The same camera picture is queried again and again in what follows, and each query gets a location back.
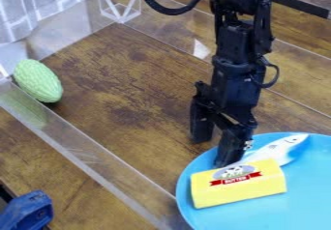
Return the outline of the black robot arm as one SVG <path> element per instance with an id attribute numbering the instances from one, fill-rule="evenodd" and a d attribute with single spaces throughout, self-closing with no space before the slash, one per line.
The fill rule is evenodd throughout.
<path id="1" fill-rule="evenodd" d="M 251 108 L 259 92 L 273 86 L 265 82 L 265 59 L 272 51 L 272 0 L 209 0 L 214 15 L 215 53 L 209 83 L 195 83 L 190 106 L 190 133 L 201 143 L 221 129 L 213 166 L 237 162 L 250 148 L 257 127 Z"/>

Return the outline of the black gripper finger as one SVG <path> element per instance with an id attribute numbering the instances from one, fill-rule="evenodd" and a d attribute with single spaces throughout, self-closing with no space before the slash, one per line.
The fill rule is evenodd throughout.
<path id="1" fill-rule="evenodd" d="M 230 126 L 221 129 L 221 139 L 213 162 L 215 168 L 239 161 L 245 150 L 250 146 L 251 133 L 253 128 L 245 126 Z"/>
<path id="2" fill-rule="evenodd" d="M 190 135 L 194 143 L 209 141 L 213 134 L 213 122 L 209 119 L 209 112 L 195 100 L 190 105 Z"/>

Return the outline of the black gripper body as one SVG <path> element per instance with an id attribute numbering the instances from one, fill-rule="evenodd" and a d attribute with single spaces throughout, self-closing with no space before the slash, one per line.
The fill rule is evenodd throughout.
<path id="1" fill-rule="evenodd" d="M 195 83 L 192 100 L 206 108 L 209 119 L 219 129 L 230 126 L 255 128 L 251 108 L 263 87 L 265 65 L 261 60 L 235 64 L 218 56 L 213 56 L 211 65 L 210 83 Z"/>

